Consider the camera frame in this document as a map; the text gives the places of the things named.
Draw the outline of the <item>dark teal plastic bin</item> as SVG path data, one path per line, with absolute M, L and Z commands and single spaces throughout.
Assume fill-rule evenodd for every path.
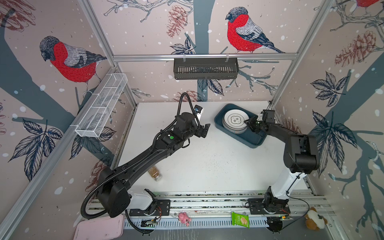
M 243 111 L 248 117 L 256 117 L 256 118 L 258 117 L 258 115 L 254 114 L 254 113 L 252 113 L 252 112 L 250 112 L 244 108 L 241 108 L 237 105 L 227 104 L 215 116 L 214 122 L 215 122 L 216 128 L 219 129 L 220 131 L 222 131 L 223 133 L 227 134 L 231 138 L 241 142 L 242 144 L 244 144 L 244 145 L 246 145 L 252 149 L 255 149 L 258 146 L 260 146 L 264 142 L 264 140 L 267 136 L 265 132 L 261 131 L 258 134 L 256 134 L 256 133 L 252 132 L 246 126 L 247 128 L 245 129 L 245 131 L 243 133 L 235 134 L 224 127 L 225 114 L 231 110 Z

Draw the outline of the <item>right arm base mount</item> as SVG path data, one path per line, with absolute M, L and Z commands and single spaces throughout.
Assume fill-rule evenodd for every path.
M 252 215 L 290 215 L 288 202 L 275 198 L 272 193 L 266 193 L 263 198 L 247 200 Z

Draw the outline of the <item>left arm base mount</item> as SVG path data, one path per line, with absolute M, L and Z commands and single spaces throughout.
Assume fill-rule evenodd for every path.
M 169 216 L 171 209 L 170 200 L 154 200 L 145 210 L 130 209 L 130 217 L 159 217 Z

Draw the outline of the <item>white clover plate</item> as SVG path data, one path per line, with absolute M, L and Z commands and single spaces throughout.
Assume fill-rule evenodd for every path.
M 233 130 L 242 130 L 247 127 L 245 123 L 249 116 L 241 110 L 229 110 L 224 115 L 224 123 Z

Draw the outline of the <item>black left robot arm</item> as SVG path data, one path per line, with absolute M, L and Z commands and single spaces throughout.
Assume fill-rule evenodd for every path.
M 95 194 L 111 218 L 125 211 L 132 201 L 133 194 L 128 190 L 150 168 L 184 147 L 191 137 L 205 138 L 210 124 L 197 123 L 191 113 L 182 113 L 167 130 L 155 137 L 153 144 L 128 163 L 115 169 L 105 168 L 100 173 Z

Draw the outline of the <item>sunburst plate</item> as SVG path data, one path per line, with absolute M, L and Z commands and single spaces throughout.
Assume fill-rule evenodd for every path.
M 226 124 L 226 122 L 223 120 L 222 121 L 222 123 L 223 123 L 223 127 L 226 129 L 226 130 L 228 130 L 229 132 L 231 132 L 231 133 L 233 133 L 233 134 L 236 134 L 236 135 L 240 135 L 240 134 L 243 134 L 243 133 L 245 133 L 246 132 L 246 130 L 247 130 L 247 128 L 248 128 L 248 126 L 246 125 L 244 128 L 242 128 L 242 129 L 232 129 L 230 126 L 228 126 L 227 124 Z

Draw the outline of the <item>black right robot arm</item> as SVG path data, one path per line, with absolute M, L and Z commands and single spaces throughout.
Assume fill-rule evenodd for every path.
M 245 123 L 252 132 L 264 132 L 285 144 L 283 162 L 286 166 L 279 179 L 268 188 L 265 203 L 287 203 L 299 181 L 319 168 L 318 142 L 312 135 L 296 133 L 277 124 L 273 110 L 263 110 L 262 115 L 261 120 L 251 117 Z

